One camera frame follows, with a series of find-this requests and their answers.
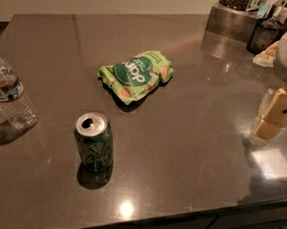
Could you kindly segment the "snack packet on counter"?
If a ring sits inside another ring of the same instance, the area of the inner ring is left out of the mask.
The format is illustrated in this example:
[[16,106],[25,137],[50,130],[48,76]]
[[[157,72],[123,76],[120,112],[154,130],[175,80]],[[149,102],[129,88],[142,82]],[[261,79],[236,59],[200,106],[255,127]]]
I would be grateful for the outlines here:
[[277,47],[278,42],[275,42],[271,44],[266,50],[258,53],[253,59],[253,64],[259,65],[260,67],[273,67]]

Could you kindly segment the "steel counter box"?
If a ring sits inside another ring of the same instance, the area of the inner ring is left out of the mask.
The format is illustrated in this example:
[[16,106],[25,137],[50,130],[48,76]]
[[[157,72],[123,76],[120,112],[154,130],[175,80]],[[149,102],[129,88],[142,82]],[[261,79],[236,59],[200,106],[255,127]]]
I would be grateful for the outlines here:
[[257,14],[230,9],[215,3],[208,16],[206,30],[246,43],[256,26]]

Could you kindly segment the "green rice chip bag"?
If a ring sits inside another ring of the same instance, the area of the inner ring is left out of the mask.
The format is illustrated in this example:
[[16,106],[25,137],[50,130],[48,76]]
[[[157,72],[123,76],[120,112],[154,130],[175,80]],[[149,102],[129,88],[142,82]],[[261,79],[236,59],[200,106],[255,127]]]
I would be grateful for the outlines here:
[[159,52],[144,51],[127,62],[102,66],[97,76],[124,105],[138,102],[173,76],[172,63]]

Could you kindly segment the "black mesh utensil holder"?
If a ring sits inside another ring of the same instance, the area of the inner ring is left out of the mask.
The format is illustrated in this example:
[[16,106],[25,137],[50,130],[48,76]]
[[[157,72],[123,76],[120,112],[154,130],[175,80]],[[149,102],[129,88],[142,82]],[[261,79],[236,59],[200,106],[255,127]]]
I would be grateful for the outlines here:
[[280,30],[283,28],[282,23],[279,21],[268,27],[264,26],[265,22],[265,19],[259,18],[248,39],[247,50],[253,54],[261,53],[273,44],[278,39]]

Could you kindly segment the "green soda can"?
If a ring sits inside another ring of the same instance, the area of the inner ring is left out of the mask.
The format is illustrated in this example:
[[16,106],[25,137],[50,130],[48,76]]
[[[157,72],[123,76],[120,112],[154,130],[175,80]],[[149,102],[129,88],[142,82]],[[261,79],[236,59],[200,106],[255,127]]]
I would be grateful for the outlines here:
[[74,137],[81,162],[88,171],[96,173],[112,165],[112,136],[110,123],[104,115],[90,112],[79,117]]

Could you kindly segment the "clear plastic water bottle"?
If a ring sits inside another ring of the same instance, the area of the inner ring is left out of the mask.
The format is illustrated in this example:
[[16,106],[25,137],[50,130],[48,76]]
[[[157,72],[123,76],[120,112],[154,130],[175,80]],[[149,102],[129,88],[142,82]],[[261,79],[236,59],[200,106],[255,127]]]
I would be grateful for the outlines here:
[[30,129],[38,117],[18,74],[0,57],[0,112],[18,131]]

